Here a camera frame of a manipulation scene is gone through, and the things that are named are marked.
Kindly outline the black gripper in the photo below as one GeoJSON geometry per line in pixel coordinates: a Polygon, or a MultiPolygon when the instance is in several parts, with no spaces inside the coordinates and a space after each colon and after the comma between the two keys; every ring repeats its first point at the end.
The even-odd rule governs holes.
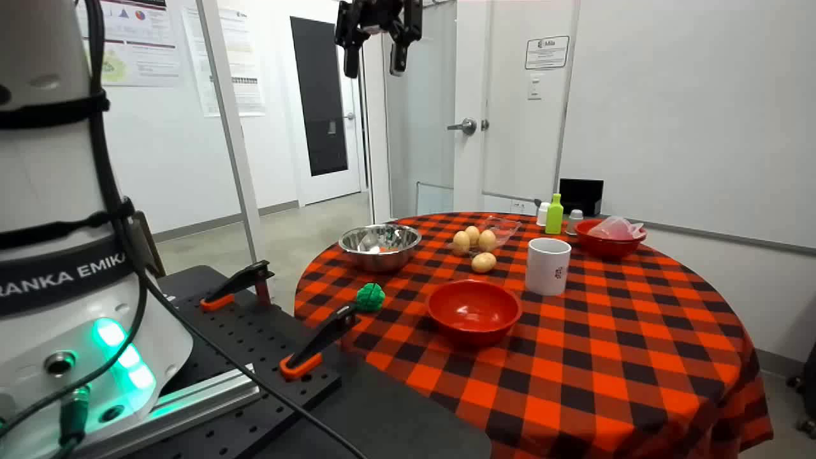
{"type": "Polygon", "coordinates": [[[407,45],[422,30],[422,0],[338,0],[337,42],[343,48],[343,77],[359,77],[359,48],[375,30],[384,30],[391,48],[391,74],[401,77],[407,65],[407,45]]]}

